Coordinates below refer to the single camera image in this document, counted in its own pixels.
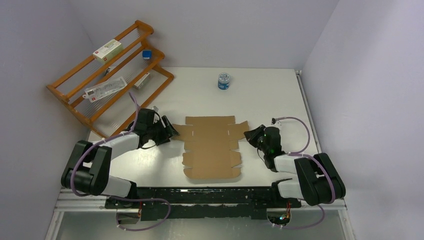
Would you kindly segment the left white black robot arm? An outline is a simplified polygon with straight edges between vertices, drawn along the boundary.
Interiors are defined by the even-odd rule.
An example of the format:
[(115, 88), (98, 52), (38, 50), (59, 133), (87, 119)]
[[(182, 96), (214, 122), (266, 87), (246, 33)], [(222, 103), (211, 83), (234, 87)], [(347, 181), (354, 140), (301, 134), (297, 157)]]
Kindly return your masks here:
[(112, 176), (112, 160), (127, 152), (144, 149), (149, 141), (159, 146), (175, 136), (179, 136), (179, 132), (165, 115), (160, 116), (153, 109), (141, 108), (134, 121), (117, 135), (95, 142), (78, 141), (60, 183), (79, 197), (113, 196), (124, 207), (132, 208), (139, 200), (137, 185), (130, 180)]

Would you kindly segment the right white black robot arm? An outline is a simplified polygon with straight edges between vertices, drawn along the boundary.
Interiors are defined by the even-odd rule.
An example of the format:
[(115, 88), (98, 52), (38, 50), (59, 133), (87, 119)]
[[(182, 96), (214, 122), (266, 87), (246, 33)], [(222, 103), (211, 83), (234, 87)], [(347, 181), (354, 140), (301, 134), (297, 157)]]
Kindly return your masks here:
[(275, 173), (294, 177), (277, 181), (270, 193), (270, 202), (282, 207), (289, 198), (305, 201), (310, 206), (331, 204), (346, 196), (346, 186), (327, 153), (314, 155), (286, 152), (282, 147), (282, 126), (279, 122), (244, 132), (248, 143), (263, 154), (265, 166)]

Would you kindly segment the brown cardboard box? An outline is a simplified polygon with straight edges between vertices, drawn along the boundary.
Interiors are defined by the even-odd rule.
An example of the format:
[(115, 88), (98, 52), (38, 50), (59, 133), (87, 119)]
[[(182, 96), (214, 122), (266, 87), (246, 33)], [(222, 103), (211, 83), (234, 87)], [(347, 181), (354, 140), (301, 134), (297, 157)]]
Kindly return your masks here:
[(184, 142), (184, 174), (192, 180), (235, 179), (241, 175), (239, 141), (250, 130), (248, 121), (235, 116), (187, 116), (185, 124), (174, 124), (174, 140)]

